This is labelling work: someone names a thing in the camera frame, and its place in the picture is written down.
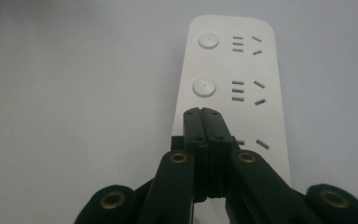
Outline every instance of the outlet socket hole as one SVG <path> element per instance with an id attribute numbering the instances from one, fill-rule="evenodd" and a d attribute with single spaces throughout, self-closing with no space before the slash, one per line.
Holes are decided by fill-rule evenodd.
<path id="1" fill-rule="evenodd" d="M 260 145 L 261 147 L 265 148 L 265 149 L 269 149 L 269 145 L 267 145 L 267 143 L 261 141 L 260 139 L 257 139 L 257 141 L 255 141 L 258 145 Z"/>
<path id="2" fill-rule="evenodd" d="M 256 101 L 255 102 L 255 105 L 262 105 L 266 102 L 266 99 L 262 99 L 262 100 L 259 100 L 259 101 Z"/>
<path id="3" fill-rule="evenodd" d="M 264 84 L 261 83 L 261 82 L 255 81 L 254 84 L 257 85 L 257 86 L 259 86 L 259 87 L 261 87 L 261 88 L 263 88 L 263 89 L 266 88 L 266 85 L 264 85 Z"/>
<path id="4" fill-rule="evenodd" d="M 261 54 L 262 52 L 263 52 L 262 50 L 258 50 L 258 51 L 253 52 L 253 54 L 257 55 L 257 54 Z"/>
<path id="5" fill-rule="evenodd" d="M 255 40 L 255 41 L 261 42 L 261 39 L 255 37 L 255 36 L 252 36 L 252 39 Z"/>
<path id="6" fill-rule="evenodd" d="M 243 86 L 243 82 L 241 82 L 241 81 L 232 81 L 232 84 L 234 84 L 234 85 L 242 85 Z"/>
<path id="7" fill-rule="evenodd" d="M 239 89 L 232 89 L 232 92 L 239 92 L 239 93 L 243 93 L 243 90 L 239 90 Z"/>
<path id="8" fill-rule="evenodd" d="M 241 102 L 243 102 L 244 99 L 243 99 L 243 97 L 232 97 L 232 101 L 241 101 Z"/>

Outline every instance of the white power strip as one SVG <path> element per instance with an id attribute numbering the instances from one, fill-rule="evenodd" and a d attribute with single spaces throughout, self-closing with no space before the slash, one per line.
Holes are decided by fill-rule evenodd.
<path id="1" fill-rule="evenodd" d="M 172 135 L 183 135 L 183 114 L 193 107 L 219 111 L 240 147 L 260 154 L 290 185 L 277 53 L 267 23 L 212 15 L 191 22 Z M 195 208 L 196 222 L 228 223 L 223 200 Z"/>

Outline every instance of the white surface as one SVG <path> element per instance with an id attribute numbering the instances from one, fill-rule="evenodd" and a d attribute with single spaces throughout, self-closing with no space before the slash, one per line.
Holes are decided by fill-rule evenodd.
<path id="1" fill-rule="evenodd" d="M 216 48 L 206 49 L 199 45 L 199 39 L 213 39 L 210 36 L 219 40 Z M 208 107 L 217 110 L 222 114 L 230 133 L 244 142 L 240 147 L 260 154 L 290 185 L 276 55 L 274 32 L 264 21 L 216 15 L 194 19 L 187 36 L 172 135 L 183 134 L 183 114 L 188 109 Z M 216 90 L 213 88 L 214 94 L 207 98 L 205 96 L 213 91 L 199 94 L 193 85 L 200 83 L 198 87 L 201 90 L 204 86 L 211 86 L 202 83 L 205 78 L 212 79 L 216 86 Z M 258 142 L 263 142 L 268 149 Z M 196 217 L 210 217 L 214 220 L 210 224 L 229 222 L 227 216 L 220 217 L 215 210 L 225 211 L 224 200 L 205 203 L 214 205 L 196 207 Z"/>
<path id="2" fill-rule="evenodd" d="M 204 14 L 273 27 L 292 186 L 358 197 L 358 1 L 0 1 L 0 223 L 71 223 L 155 174 Z"/>

